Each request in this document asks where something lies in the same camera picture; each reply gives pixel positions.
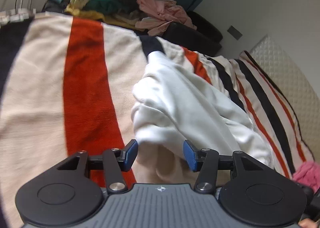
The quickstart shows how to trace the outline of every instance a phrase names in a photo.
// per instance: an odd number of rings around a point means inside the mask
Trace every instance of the red stripe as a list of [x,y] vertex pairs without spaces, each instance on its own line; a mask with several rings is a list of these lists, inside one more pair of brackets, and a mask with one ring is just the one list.
[[237,79],[237,82],[238,82],[238,85],[239,85],[239,90],[240,90],[240,93],[242,94],[242,96],[244,97],[244,100],[245,100],[245,103],[247,104],[247,107],[248,107],[248,110],[249,112],[252,114],[253,118],[254,118],[254,121],[256,122],[259,130],[265,135],[265,137],[267,138],[268,142],[270,143],[273,151],[275,152],[276,154],[276,157],[278,159],[278,161],[280,162],[280,165],[284,171],[284,175],[287,177],[287,178],[290,178],[290,175],[289,175],[289,172],[288,172],[288,169],[287,169],[287,166],[277,148],[277,146],[275,145],[275,143],[273,142],[273,140],[271,139],[271,137],[269,136],[269,134],[267,133],[266,129],[264,128],[264,126],[261,124],[259,118],[257,117],[253,107],[252,107],[252,104],[251,102],[249,101],[249,99],[245,96],[244,94],[244,88],[242,86],[242,84],[240,83],[239,79],[236,77]]
[[198,60],[198,54],[196,52],[189,51],[185,47],[182,48],[184,50],[185,57],[188,58],[188,60],[193,66],[194,73],[212,85],[206,69],[203,67],[203,64]]
[[[123,148],[108,84],[103,27],[96,21],[73,18],[67,50],[63,102],[68,154],[86,150],[99,155],[106,149]],[[92,180],[105,186],[102,171]],[[131,186],[133,172],[124,173]]]
[[249,60],[245,60],[246,62],[248,62],[250,65],[253,66],[253,68],[255,68],[255,70],[257,70],[257,72],[261,75],[261,77],[264,79],[264,81],[268,84],[268,86],[270,87],[271,91],[273,92],[273,94],[275,95],[275,97],[277,98],[277,100],[279,101],[279,103],[281,104],[282,108],[284,109],[289,121],[290,121],[290,124],[291,124],[291,127],[294,131],[294,135],[295,135],[295,138],[296,138],[296,146],[297,146],[297,151],[298,151],[298,154],[301,158],[301,160],[303,162],[306,161],[306,157],[304,156],[304,153],[302,151],[302,147],[301,147],[301,144],[300,142],[298,141],[298,137],[297,137],[297,133],[296,133],[296,129],[294,127],[294,122],[293,122],[293,119],[290,115],[290,112],[288,110],[288,108],[284,105],[283,101],[280,99],[280,97],[278,96],[278,94],[275,92],[274,88],[271,86],[271,84],[269,83],[269,81],[265,78],[265,76],[260,73],[260,71],[258,70],[258,68]]

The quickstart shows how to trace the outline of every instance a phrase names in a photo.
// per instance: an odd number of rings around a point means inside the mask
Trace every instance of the pink fabric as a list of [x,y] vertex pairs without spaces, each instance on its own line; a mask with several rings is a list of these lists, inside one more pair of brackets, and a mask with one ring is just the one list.
[[138,21],[135,25],[139,29],[149,29],[151,36],[166,31],[171,21],[180,22],[190,28],[197,29],[192,24],[185,10],[174,0],[137,0],[140,10],[150,17]]
[[304,162],[293,174],[292,179],[310,186],[316,192],[320,187],[320,165],[313,161]]

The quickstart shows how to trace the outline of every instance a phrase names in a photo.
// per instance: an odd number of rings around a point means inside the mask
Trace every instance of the gray ribbed plate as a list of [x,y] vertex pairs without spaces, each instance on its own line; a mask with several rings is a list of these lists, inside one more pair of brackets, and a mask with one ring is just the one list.
[[135,184],[125,194],[111,195],[91,219],[74,228],[245,228],[226,214],[212,195],[194,192],[189,184]]

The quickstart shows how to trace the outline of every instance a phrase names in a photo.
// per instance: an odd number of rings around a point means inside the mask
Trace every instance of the human hand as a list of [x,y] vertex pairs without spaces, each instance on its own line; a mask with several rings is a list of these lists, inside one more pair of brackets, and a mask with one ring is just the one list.
[[317,222],[314,222],[309,218],[300,221],[298,224],[302,228],[318,228],[319,227],[319,224]]

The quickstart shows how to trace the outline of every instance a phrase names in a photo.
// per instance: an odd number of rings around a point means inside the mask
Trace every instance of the bed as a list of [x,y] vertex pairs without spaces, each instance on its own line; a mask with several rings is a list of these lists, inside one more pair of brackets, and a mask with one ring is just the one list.
[[281,46],[268,35],[250,54],[292,105],[299,119],[302,137],[319,162],[320,101],[307,78]]
[[[297,115],[257,56],[211,58],[159,37],[40,13],[0,29],[1,196],[11,227],[22,224],[14,196],[24,183],[77,151],[100,154],[134,138],[132,88],[153,48],[162,48],[244,110],[270,147],[277,172],[292,178],[303,162],[314,160]],[[104,186],[101,174],[91,178]],[[128,185],[164,182],[138,159],[125,180]]]

